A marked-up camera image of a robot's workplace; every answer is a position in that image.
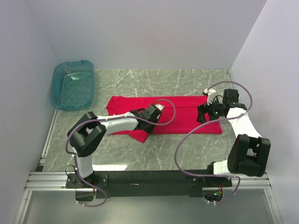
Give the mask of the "red t-shirt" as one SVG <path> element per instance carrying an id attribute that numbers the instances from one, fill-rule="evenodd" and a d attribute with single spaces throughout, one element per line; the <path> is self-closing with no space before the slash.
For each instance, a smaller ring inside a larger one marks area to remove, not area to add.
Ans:
<path id="1" fill-rule="evenodd" d="M 174 120 L 165 126 L 155 126 L 154 134 L 187 134 L 200 125 L 196 121 L 198 116 L 197 107 L 206 102 L 205 96 L 162 96 L 162 97 L 124 97 L 112 96 L 106 106 L 109 116 L 120 115 L 131 110 L 146 108 L 158 99 L 170 100 L 176 108 Z M 162 101 L 164 106 L 159 123 L 166 123 L 173 117 L 173 107 L 169 102 Z M 204 126 L 195 134 L 222 134 L 219 122 Z M 131 138 L 144 143 L 149 136 L 145 131 L 122 131 L 116 134 L 127 134 Z"/>

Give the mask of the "teal transparent plastic bin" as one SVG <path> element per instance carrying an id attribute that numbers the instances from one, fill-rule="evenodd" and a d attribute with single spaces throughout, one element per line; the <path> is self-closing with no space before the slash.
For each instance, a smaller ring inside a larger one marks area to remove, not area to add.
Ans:
<path id="1" fill-rule="evenodd" d="M 94 97 L 94 65 L 81 60 L 58 65 L 53 73 L 50 103 L 59 110 L 88 108 Z"/>

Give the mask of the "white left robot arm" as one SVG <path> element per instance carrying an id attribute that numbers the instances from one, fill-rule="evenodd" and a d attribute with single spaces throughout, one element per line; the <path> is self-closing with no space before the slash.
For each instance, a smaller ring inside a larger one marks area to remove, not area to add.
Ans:
<path id="1" fill-rule="evenodd" d="M 150 104 L 147 108 L 107 117 L 96 116 L 93 112 L 86 113 L 67 133 L 66 146 L 71 146 L 72 150 L 66 152 L 75 157 L 78 184 L 84 188 L 96 184 L 92 154 L 103 137 L 122 131 L 142 130 L 153 133 L 163 109 L 161 104 Z"/>

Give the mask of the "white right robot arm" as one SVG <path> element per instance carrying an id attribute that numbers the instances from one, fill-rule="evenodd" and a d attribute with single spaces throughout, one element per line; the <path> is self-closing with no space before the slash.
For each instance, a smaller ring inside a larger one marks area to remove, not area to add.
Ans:
<path id="1" fill-rule="evenodd" d="M 213 88 L 205 89 L 203 94 L 207 96 L 207 101 L 198 106 L 197 122 L 206 123 L 206 114 L 210 121 L 225 117 L 229 119 L 236 136 L 228 158 L 209 166 L 209 172 L 205 174 L 206 183 L 216 186 L 221 181 L 221 175 L 263 176 L 271 142 L 254 128 L 247 114 L 247 107 L 238 100 L 238 90 L 225 89 L 222 102 L 219 102 Z"/>

